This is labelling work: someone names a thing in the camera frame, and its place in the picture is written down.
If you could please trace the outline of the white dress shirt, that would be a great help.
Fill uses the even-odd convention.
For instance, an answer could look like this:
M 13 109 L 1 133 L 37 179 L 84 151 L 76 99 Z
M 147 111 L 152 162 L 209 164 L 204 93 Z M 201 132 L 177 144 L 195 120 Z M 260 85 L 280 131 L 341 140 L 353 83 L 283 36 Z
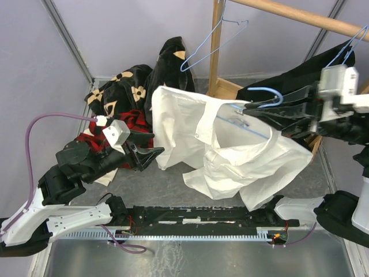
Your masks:
M 211 199 L 239 194 L 247 209 L 270 201 L 304 170 L 311 151 L 261 120 L 242 115 L 242 100 L 222 100 L 160 86 L 152 95 L 156 161 L 185 163 L 186 186 Z

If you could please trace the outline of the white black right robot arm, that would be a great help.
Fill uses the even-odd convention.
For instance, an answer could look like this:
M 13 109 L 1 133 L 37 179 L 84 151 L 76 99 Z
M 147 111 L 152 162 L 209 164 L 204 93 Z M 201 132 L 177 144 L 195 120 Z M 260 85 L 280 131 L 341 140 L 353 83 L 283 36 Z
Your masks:
M 264 212 L 267 223 L 312 221 L 368 247 L 368 95 L 356 93 L 354 85 L 318 83 L 285 94 L 260 86 L 246 91 L 245 114 L 292 139 L 316 134 L 333 142 L 326 156 L 336 191 L 314 199 L 277 196 Z

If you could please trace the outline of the black button shirt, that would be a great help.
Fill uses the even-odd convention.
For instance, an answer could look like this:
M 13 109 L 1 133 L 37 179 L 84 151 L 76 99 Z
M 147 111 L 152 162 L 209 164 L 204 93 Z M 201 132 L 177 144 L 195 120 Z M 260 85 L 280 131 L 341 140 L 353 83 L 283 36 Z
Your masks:
M 346 42 L 334 46 L 333 48 L 328 49 L 321 54 L 313 56 L 306 62 L 303 62 L 299 66 L 281 75 L 258 81 L 238 90 L 236 99 L 253 102 L 257 106 L 264 103 L 277 103 L 280 98 L 274 93 L 263 90 L 251 91 L 249 89 L 255 87 L 266 87 L 275 89 L 276 91 L 279 91 L 280 94 L 285 96 L 307 85 L 311 85 L 320 80 L 321 70 L 337 55 Z M 342 56 L 336 60 L 334 65 L 340 64 L 343 60 L 343 56 L 344 54 L 342 54 Z M 350 55 L 345 64 L 347 66 L 355 65 L 355 53 Z

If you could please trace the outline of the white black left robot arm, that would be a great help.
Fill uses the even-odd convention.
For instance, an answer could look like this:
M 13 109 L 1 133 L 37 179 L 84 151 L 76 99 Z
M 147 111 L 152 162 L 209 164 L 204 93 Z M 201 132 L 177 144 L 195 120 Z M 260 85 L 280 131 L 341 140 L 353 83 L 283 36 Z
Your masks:
M 1 257 L 31 256 L 68 233 L 101 224 L 123 224 L 129 212 L 120 196 L 78 212 L 56 212 L 70 210 L 70 202 L 85 193 L 84 184 L 125 164 L 133 170 L 145 170 L 164 152 L 163 147 L 148 146 L 153 137 L 151 133 L 133 132 L 121 151 L 107 146 L 95 152 L 85 141 L 69 142 L 57 152 L 58 163 L 39 179 L 30 205 L 20 209 L 22 215 L 1 219 Z

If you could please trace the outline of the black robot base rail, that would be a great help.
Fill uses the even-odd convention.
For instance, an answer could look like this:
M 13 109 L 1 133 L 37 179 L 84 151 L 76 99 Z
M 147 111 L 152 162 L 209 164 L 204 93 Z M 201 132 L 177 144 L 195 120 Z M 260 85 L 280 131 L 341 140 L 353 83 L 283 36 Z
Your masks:
M 297 219 L 281 219 L 268 205 L 253 212 L 246 207 L 125 208 L 107 224 L 116 239 L 167 241 L 273 241 L 275 232 L 299 227 Z

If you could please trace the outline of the red black plaid shirt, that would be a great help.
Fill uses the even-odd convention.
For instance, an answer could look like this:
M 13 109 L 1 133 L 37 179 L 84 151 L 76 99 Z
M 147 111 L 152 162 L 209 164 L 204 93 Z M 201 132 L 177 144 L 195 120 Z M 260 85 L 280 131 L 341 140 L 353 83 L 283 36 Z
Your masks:
M 125 121 L 104 115 L 84 120 L 100 133 L 84 134 L 65 150 L 70 155 L 68 165 L 81 175 L 103 175 L 124 165 L 142 171 L 163 152 L 162 148 L 143 148 L 154 134 L 131 130 Z

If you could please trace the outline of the light blue hanger with shirt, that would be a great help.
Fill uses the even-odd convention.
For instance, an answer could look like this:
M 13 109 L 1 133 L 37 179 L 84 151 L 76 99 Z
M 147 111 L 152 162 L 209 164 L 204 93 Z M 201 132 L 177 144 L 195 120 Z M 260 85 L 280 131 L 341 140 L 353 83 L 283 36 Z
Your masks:
M 345 45 L 341 48 L 341 50 L 337 53 L 337 55 L 326 65 L 326 68 L 333 66 L 336 60 L 338 60 L 340 56 L 342 56 L 342 54 L 344 54 L 344 56 L 340 65 L 345 64 L 350 55 L 353 53 L 354 49 L 357 47 L 357 45 L 361 41 L 363 41 L 367 33 L 368 33 L 368 25 L 365 25 L 360 31 L 358 31 L 353 37 L 351 37 L 345 43 Z

